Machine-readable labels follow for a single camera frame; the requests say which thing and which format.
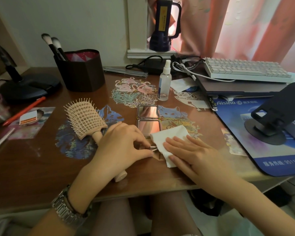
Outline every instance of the brush holder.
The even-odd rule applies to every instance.
[[[97,50],[65,52],[70,61],[54,56],[66,88],[73,92],[93,92],[105,83],[101,57]]]

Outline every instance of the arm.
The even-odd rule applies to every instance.
[[[295,236],[295,220],[272,203],[254,185],[237,176],[220,153],[187,136],[167,138],[169,158],[200,188],[227,202],[266,236]]]
[[[152,156],[150,150],[136,150],[134,142],[145,148],[151,146],[135,126],[120,122],[109,128],[101,139],[94,158],[82,168],[68,191],[68,199],[76,211],[85,213],[94,197],[114,176],[135,161]],[[75,232],[76,229],[62,222],[56,211],[51,209],[31,230],[29,236],[73,236]]]

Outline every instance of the hairbrush handle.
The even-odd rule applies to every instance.
[[[95,133],[92,134],[92,137],[98,145],[98,143],[101,141],[101,138],[103,137],[103,135],[102,135],[101,131],[96,131]],[[118,174],[114,177],[115,182],[121,181],[123,178],[125,178],[127,176],[127,174],[128,173],[125,170],[123,170],[120,174]]]

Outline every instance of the hand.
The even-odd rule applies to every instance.
[[[166,139],[164,147],[173,154],[170,160],[200,188],[227,201],[244,180],[216,149],[189,135],[187,139]]]
[[[135,149],[134,142],[146,149]],[[90,164],[104,169],[105,174],[112,179],[137,160],[152,156],[153,152],[148,149],[150,146],[136,126],[119,122],[108,128]]]

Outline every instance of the wooden desk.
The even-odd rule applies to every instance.
[[[28,73],[51,73],[60,78],[57,68],[32,68],[25,74]],[[111,111],[122,115],[125,123],[136,124],[137,109],[122,103],[116,104],[112,98],[112,90],[118,86],[121,79],[126,77],[106,74],[105,78],[106,85],[91,93],[70,92],[63,84],[61,90],[47,97],[47,100],[39,105],[39,107],[56,108],[36,137],[9,140],[0,147],[0,210],[24,210],[50,206],[54,197],[68,183],[71,183],[80,169],[90,161],[91,157],[69,158],[55,145],[58,128],[66,122],[63,108],[66,103],[79,98],[90,98],[99,109],[108,105]],[[158,76],[149,76],[142,81],[149,81],[151,85],[158,87],[158,79]],[[257,181],[269,178],[257,170],[248,157],[229,153],[221,132],[224,125],[211,110],[198,111],[195,107],[180,102],[175,96],[171,90],[168,101],[156,102],[167,109],[165,115],[175,116],[179,112],[183,115],[187,114],[189,121],[194,122],[192,126],[202,134],[199,137],[218,149],[244,179]],[[119,183],[110,182],[95,200],[196,188],[196,185],[179,169],[167,168],[164,161],[157,161],[154,158],[134,163],[127,172],[128,176],[124,180]]]

